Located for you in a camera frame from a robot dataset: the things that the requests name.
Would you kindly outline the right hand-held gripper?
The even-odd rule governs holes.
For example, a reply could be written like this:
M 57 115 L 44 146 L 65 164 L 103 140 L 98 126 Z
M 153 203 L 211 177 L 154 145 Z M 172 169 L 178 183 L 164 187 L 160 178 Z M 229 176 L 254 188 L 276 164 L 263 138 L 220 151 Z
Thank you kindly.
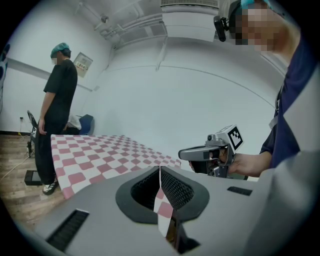
M 244 140 L 238 126 L 232 124 L 209 134 L 204 145 L 180 150 L 178 157 L 189 161 L 195 173 L 230 178 L 230 166 L 243 144 Z

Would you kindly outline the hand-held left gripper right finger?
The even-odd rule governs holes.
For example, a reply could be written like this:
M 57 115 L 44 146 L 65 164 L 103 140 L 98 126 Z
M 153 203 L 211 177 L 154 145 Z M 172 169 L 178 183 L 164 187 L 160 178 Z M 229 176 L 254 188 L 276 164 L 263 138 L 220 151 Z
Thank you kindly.
M 171 167 L 162 166 L 160 172 L 161 189 L 177 218 L 182 223 L 198 218 L 209 203 L 209 191 Z

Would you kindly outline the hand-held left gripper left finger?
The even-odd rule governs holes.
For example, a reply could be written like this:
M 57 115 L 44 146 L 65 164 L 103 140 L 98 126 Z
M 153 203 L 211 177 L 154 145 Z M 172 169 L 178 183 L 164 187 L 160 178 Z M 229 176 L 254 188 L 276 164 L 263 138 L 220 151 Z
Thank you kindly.
M 156 195 L 160 189 L 160 168 L 152 167 L 147 172 L 123 183 L 115 194 L 115 201 L 131 221 L 140 224 L 157 224 L 154 212 Z

